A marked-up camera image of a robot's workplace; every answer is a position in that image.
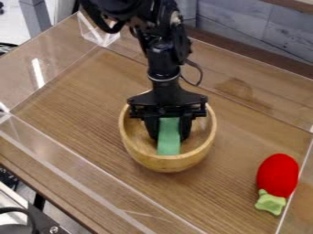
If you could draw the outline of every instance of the toy strawberry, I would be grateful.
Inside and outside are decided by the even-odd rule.
[[[260,199],[256,208],[278,216],[297,183],[299,164],[294,159],[285,154],[274,154],[266,158],[257,175]]]

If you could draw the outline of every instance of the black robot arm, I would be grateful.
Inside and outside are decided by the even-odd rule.
[[[117,33],[125,25],[138,38],[149,60],[153,90],[129,99],[130,115],[141,118],[153,139],[158,139],[159,119],[179,117],[181,140],[187,139],[196,117],[206,116],[208,97],[179,86],[181,66],[189,61],[191,41],[174,0],[80,0],[95,24]],[[111,28],[107,18],[117,21]]]

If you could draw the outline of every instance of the wooden bowl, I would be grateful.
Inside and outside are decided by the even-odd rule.
[[[193,121],[190,138],[182,143],[181,154],[157,155],[157,143],[150,139],[145,123],[129,116],[129,105],[121,112],[119,127],[123,145],[131,157],[150,170],[163,173],[181,172],[208,156],[217,133],[217,117],[206,105],[208,117]]]

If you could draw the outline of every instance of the green object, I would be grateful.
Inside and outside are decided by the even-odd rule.
[[[282,208],[286,206],[286,198],[276,197],[261,189],[260,199],[256,204],[256,208],[270,212],[273,215],[278,216],[281,214]]]
[[[179,118],[161,118],[157,155],[178,155],[181,150]]]

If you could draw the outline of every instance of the cable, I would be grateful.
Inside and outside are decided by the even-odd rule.
[[[190,61],[189,59],[186,60],[186,63],[187,63],[191,67],[194,67],[196,69],[198,69],[200,74],[201,74],[201,77],[200,77],[200,80],[197,81],[197,83],[191,83],[191,82],[183,77],[182,74],[181,74],[181,77],[182,77],[182,79],[185,80],[185,82],[189,83],[190,85],[193,85],[193,86],[200,86],[201,83],[202,83],[202,80],[204,80],[204,70],[202,70],[201,66],[200,66],[196,62]]]

